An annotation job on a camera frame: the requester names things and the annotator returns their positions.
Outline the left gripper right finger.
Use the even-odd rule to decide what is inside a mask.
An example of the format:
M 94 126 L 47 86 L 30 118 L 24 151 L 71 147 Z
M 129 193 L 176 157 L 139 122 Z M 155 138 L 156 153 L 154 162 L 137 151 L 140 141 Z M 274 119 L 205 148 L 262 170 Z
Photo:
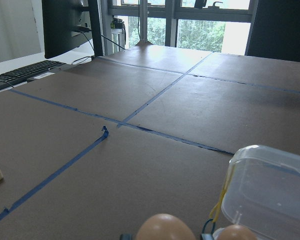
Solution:
M 213 237 L 213 235 L 210 234 L 210 233 L 202 233 L 202 234 L 200 235 L 200 239 L 201 239 L 201 240 L 214 240 L 214 237 Z

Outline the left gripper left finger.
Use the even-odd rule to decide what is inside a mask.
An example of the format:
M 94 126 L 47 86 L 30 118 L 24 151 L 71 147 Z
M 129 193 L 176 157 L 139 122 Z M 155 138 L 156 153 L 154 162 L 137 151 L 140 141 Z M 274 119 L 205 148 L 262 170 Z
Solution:
M 120 235 L 119 240 L 132 240 L 132 234 L 123 233 Z

